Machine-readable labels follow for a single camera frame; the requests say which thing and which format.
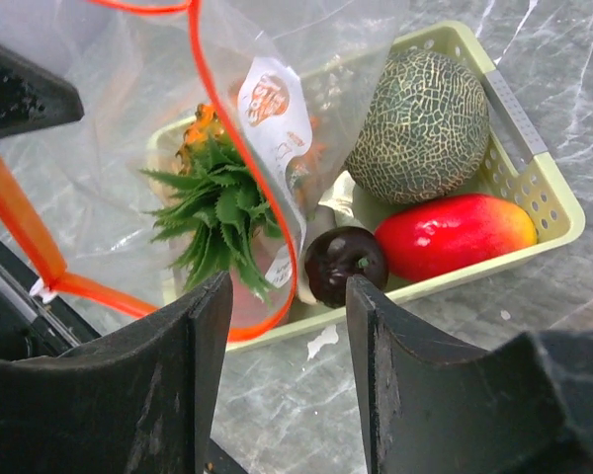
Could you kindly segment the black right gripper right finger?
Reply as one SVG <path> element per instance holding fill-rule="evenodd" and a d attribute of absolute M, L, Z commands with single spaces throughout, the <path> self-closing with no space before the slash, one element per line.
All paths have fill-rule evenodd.
<path fill-rule="evenodd" d="M 593 473 L 593 331 L 463 342 L 361 276 L 346 305 L 372 473 Z"/>

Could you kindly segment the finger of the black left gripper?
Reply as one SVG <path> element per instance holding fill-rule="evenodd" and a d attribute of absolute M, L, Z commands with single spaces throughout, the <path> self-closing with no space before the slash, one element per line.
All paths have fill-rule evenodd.
<path fill-rule="evenodd" d="M 83 116 L 72 84 L 0 44 L 0 139 Z"/>

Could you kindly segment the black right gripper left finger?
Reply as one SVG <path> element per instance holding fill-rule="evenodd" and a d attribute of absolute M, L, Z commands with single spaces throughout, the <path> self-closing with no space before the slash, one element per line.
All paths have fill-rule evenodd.
<path fill-rule="evenodd" d="M 0 359 L 0 473 L 201 473 L 230 276 L 59 356 Z"/>

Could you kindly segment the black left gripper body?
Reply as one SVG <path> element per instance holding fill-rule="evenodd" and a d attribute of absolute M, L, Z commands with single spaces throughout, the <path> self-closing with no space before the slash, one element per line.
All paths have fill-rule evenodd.
<path fill-rule="evenodd" d="M 0 241 L 0 330 L 27 343 L 30 356 L 59 356 L 101 337 L 72 306 L 29 295 L 37 275 Z"/>

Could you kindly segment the clear zip bag orange zipper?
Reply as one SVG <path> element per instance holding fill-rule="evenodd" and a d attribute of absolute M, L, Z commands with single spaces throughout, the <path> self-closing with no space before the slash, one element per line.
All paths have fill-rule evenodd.
<path fill-rule="evenodd" d="M 273 286 L 235 270 L 231 342 L 281 325 L 297 297 L 307 220 L 362 126 L 400 1 L 0 1 L 0 44 L 63 78 L 84 116 L 0 139 L 0 220 L 44 304 L 73 296 L 133 318 L 182 296 L 190 234 L 155 241 L 169 190 L 142 175 L 147 142 L 214 106 L 277 217 L 252 241 Z"/>

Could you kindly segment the red yellow toy mango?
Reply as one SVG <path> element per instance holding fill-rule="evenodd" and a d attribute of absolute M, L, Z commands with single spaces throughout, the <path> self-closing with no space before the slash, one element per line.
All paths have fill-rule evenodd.
<path fill-rule="evenodd" d="M 517 204 L 486 194 L 424 202 L 386 218 L 375 231 L 389 270 L 423 281 L 538 243 L 533 219 Z"/>

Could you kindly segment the orange toy pineapple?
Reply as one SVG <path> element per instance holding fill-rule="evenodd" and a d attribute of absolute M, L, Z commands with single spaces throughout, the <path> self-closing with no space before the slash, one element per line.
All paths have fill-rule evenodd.
<path fill-rule="evenodd" d="M 235 270 L 253 295 L 270 300 L 273 286 L 255 262 L 253 238 L 282 236 L 277 217 L 245 165 L 214 106 L 199 104 L 177 150 L 177 169 L 140 173 L 169 190 L 169 202 L 151 210 L 155 241 L 190 234 L 171 267 L 187 273 L 190 290 L 216 272 Z"/>

